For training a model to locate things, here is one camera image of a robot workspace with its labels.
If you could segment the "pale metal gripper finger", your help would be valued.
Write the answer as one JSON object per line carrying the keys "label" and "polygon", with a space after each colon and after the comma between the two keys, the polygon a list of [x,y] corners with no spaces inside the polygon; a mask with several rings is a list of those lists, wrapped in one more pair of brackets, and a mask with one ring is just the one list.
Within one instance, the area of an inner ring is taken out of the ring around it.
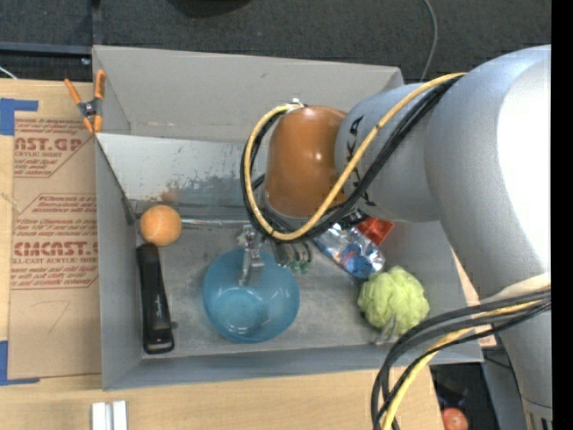
{"label": "pale metal gripper finger", "polygon": [[258,286],[262,270],[264,269],[264,261],[261,257],[261,243],[259,241],[252,243],[249,258],[248,283],[251,286]]}
{"label": "pale metal gripper finger", "polygon": [[249,281],[252,264],[253,229],[251,225],[243,226],[242,232],[237,237],[237,243],[243,248],[243,258],[238,283],[244,286]]}

